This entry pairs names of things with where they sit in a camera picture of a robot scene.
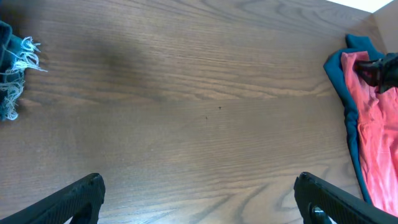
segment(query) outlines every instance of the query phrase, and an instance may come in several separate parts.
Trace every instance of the frayed thread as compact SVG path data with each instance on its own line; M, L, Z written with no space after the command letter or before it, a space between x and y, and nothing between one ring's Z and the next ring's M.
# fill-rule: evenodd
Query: frayed thread
M39 43L33 44L32 37L26 37L21 42L22 51L18 54L15 54L6 49L3 46L3 49L15 56L15 60L12 64L12 67L7 69L6 72L0 73L1 75L14 75L18 74L19 78L8 82L7 77L4 79L4 83L0 83L0 91L5 91L6 96L4 97L1 106L0 106L0 113L4 118L15 120L18 117L18 113L16 112L15 106L17 106L16 101L18 97L24 91L24 71L27 68L33 68L42 72L47 72L39 67L39 58L34 53L38 51L37 46L40 45Z

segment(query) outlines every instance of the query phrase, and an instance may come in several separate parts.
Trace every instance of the pink fabric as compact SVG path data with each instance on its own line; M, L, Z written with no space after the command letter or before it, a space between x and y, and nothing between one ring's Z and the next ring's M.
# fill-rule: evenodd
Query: pink fabric
M357 106L359 161L375 207L398 217L398 89L383 94L353 71L367 52L341 56L345 82Z

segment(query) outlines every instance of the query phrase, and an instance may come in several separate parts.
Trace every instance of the pink towel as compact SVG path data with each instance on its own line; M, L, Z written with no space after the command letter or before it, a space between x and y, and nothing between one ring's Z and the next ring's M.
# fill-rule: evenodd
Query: pink towel
M378 94L353 70L367 52L341 56L345 82L359 112L359 161L375 207L398 217L398 97L397 88Z

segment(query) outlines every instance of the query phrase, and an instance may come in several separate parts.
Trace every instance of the pink cloth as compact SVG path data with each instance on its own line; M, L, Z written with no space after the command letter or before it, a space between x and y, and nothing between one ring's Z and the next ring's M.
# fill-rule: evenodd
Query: pink cloth
M345 82L358 109L359 162L375 207L398 217L398 89L383 94L353 70L367 52L341 56Z

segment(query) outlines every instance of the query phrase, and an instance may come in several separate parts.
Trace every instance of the wooden surface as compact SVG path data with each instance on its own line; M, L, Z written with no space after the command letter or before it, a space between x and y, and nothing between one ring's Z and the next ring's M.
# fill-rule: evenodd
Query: wooden surface
M77 179L100 223L300 223L309 171L360 197L322 65L373 17L321 0L3 1L48 73L0 124L0 218Z

